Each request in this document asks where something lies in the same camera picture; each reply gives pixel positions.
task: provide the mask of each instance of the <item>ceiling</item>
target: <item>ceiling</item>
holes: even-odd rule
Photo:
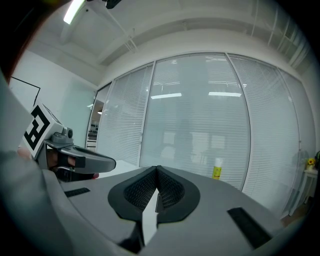
[[[115,8],[85,2],[72,23],[70,3],[45,22],[29,50],[99,85],[107,66],[154,38],[185,30],[223,29],[264,41],[300,73],[310,47],[289,16],[265,0],[122,0]]]

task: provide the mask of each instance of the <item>white wall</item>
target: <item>white wall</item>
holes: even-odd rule
[[[139,66],[174,55],[194,52],[227,52],[265,61],[300,78],[283,56],[266,43],[248,35],[220,29],[195,29],[160,36],[138,46],[138,52],[128,52],[106,69],[100,87]]]
[[[85,146],[91,113],[87,105],[94,102],[96,85],[28,50],[12,76],[40,87],[37,99],[73,129],[75,144]]]
[[[314,60],[301,77],[313,113],[315,148],[318,152],[320,151],[320,66],[318,62]]]

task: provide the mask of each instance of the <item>fluorescent light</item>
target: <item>fluorescent light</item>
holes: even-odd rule
[[[156,95],[151,96],[151,99],[162,99],[162,98],[171,98],[171,97],[181,97],[181,93],[171,93],[171,94],[164,94],[164,95]]]
[[[211,91],[211,92],[209,92],[209,95],[210,95],[210,96],[231,96],[231,97],[240,97],[240,96],[241,96],[241,93]]]
[[[77,11],[79,10],[80,6],[84,3],[85,0],[73,0],[70,4],[68,11],[66,12],[63,21],[70,24],[74,19]]]

